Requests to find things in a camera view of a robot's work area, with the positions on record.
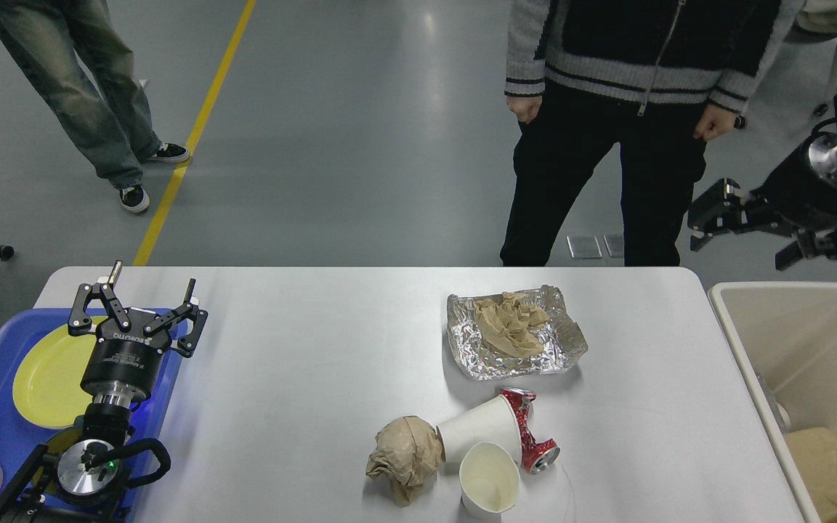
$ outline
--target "zipper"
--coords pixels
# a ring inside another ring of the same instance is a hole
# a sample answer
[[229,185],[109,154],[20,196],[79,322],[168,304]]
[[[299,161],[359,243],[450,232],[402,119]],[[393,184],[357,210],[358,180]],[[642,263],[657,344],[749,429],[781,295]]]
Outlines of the zipper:
[[647,89],[644,90],[644,99],[642,99],[642,106],[638,108],[638,116],[644,116],[644,109],[648,106],[648,99],[651,98],[651,89],[653,89],[654,83],[658,79],[660,59],[664,57],[664,51],[667,50],[667,46],[671,43],[671,37],[674,37],[674,29],[677,28],[677,19],[679,19],[680,11],[684,8],[685,4],[687,4],[687,0],[677,1],[677,10],[674,11],[674,21],[671,23],[671,30],[667,32],[667,38],[664,39],[664,45],[660,48],[658,59],[654,62],[654,76],[651,76],[651,83],[648,85]]

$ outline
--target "tabletop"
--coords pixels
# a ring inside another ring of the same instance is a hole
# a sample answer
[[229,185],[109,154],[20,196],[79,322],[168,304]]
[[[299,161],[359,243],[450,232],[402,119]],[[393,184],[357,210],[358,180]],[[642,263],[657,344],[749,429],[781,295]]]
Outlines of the tabletop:
[[[109,267],[67,267],[36,307],[69,307]],[[469,521],[445,466],[411,506],[365,476],[376,432],[432,425],[495,395],[538,394],[529,428],[561,454],[522,474],[505,522],[801,522],[697,277],[681,268],[125,267],[126,306],[209,311],[160,441],[173,469],[136,521]],[[449,294],[555,285],[589,351],[563,374],[466,377]],[[169,354],[167,357],[178,357]]]

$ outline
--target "black sneaker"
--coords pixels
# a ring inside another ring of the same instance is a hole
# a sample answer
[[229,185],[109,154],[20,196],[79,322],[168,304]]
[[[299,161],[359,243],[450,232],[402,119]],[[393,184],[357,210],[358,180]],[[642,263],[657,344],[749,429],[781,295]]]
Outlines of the black sneaker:
[[140,214],[147,210],[150,206],[150,196],[147,191],[140,185],[132,185],[126,189],[118,190],[118,197],[122,201],[122,206],[125,211]]
[[188,160],[189,156],[189,151],[185,147],[176,145],[176,143],[164,143],[148,160],[153,162],[179,163]]

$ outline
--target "yellow plate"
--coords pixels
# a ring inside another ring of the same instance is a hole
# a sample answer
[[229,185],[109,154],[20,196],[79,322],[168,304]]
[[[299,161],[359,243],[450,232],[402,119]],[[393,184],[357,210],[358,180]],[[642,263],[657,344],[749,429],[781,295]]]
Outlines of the yellow plate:
[[[99,324],[106,317],[93,317]],[[71,336],[61,325],[41,338],[21,361],[12,385],[15,408],[25,419],[49,429],[66,428],[92,401],[79,383],[95,338]]]

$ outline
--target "gripper logo text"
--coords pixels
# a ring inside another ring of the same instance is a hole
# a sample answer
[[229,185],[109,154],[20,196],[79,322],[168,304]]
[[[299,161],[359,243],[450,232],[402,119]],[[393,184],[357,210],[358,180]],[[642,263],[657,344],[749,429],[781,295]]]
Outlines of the gripper logo text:
[[112,333],[112,337],[116,340],[127,340],[127,341],[137,341],[139,344],[146,344],[147,342],[144,341],[143,338],[139,338],[137,336],[131,336],[130,334],[119,334],[117,332]]

